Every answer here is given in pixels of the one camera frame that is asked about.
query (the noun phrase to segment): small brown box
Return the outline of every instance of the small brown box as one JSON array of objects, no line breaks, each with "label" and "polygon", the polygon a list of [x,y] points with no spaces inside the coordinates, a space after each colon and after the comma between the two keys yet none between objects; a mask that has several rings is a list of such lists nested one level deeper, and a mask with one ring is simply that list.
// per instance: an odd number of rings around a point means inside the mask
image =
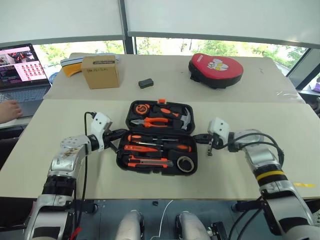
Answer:
[{"label": "small brown box", "polygon": [[81,69],[90,89],[118,88],[116,56],[85,56]]}]

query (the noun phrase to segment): red wire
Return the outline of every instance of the red wire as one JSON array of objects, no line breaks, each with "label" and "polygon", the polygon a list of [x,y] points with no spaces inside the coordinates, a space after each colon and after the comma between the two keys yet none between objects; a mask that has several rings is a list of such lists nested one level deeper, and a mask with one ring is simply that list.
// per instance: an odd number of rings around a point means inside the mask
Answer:
[{"label": "red wire", "polygon": [[74,238],[82,231],[81,227],[77,227],[71,235],[70,240],[74,240]]}]

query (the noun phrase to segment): black tool case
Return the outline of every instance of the black tool case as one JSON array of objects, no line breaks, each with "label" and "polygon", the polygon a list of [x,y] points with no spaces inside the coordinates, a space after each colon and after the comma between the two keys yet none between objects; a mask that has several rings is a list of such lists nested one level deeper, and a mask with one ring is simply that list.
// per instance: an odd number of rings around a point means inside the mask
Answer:
[{"label": "black tool case", "polygon": [[[170,113],[165,113],[163,109],[170,110],[176,116],[176,119],[172,119]],[[186,125],[186,129],[182,129],[183,121],[179,118],[181,116],[186,116],[187,111],[189,112],[190,122]],[[144,120],[145,118],[166,118],[169,119],[169,122],[152,122],[151,124],[155,125],[167,125],[168,127],[145,127],[142,124],[134,124],[132,120]],[[132,102],[126,121],[125,121],[129,131],[126,132],[119,143],[118,152],[116,156],[117,165],[123,170],[135,171],[138,173],[149,174],[159,173],[162,175],[192,175],[196,172],[198,167],[198,155],[197,155],[197,143],[190,134],[195,129],[193,109],[187,104],[175,103],[175,102],[166,102],[164,99],[159,101],[143,101],[137,100]],[[133,141],[132,136],[143,136],[151,137],[152,139],[157,140],[148,140],[147,143],[163,145],[163,146],[153,146],[153,145],[142,145],[138,144],[137,139]],[[166,141],[161,139],[170,139],[177,141]],[[171,144],[174,146],[184,145],[187,146],[186,149],[176,150],[171,149]],[[131,151],[129,146],[140,146],[153,148],[160,151],[152,152],[138,152]],[[138,164],[140,161],[133,158],[140,159],[167,159],[172,161],[170,164],[172,166],[164,167],[163,165],[148,165],[148,164]]]}]

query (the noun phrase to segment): laptop keyboard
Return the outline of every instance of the laptop keyboard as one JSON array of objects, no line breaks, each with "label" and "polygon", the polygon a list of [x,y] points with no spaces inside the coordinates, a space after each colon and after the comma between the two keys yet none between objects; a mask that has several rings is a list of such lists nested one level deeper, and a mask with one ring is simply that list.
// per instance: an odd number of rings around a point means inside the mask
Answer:
[{"label": "laptop keyboard", "polygon": [[12,91],[9,93],[0,93],[0,102],[8,100],[17,100],[19,103],[42,100],[47,88],[36,88],[22,91]]}]

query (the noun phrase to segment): yellow object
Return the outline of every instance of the yellow object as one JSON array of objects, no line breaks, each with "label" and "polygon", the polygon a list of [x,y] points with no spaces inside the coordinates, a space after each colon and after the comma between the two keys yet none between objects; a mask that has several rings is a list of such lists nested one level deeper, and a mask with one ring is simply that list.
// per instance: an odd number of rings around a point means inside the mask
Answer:
[{"label": "yellow object", "polygon": [[65,74],[67,77],[70,77],[70,76],[72,76],[73,74],[76,74],[76,73],[81,72],[81,71],[82,71],[82,70],[81,70],[81,64],[82,64],[82,62],[63,66],[62,69],[63,69],[63,71],[64,71],[64,74]]},{"label": "yellow object", "polygon": [[259,176],[257,176],[256,180],[259,181],[260,179],[263,179],[265,177],[269,177],[271,175],[285,175],[285,173],[283,171],[268,171],[268,172],[262,173]]},{"label": "yellow object", "polygon": [[296,187],[307,187],[307,188],[314,188],[316,185],[315,184],[306,184],[306,183],[294,183]]}]

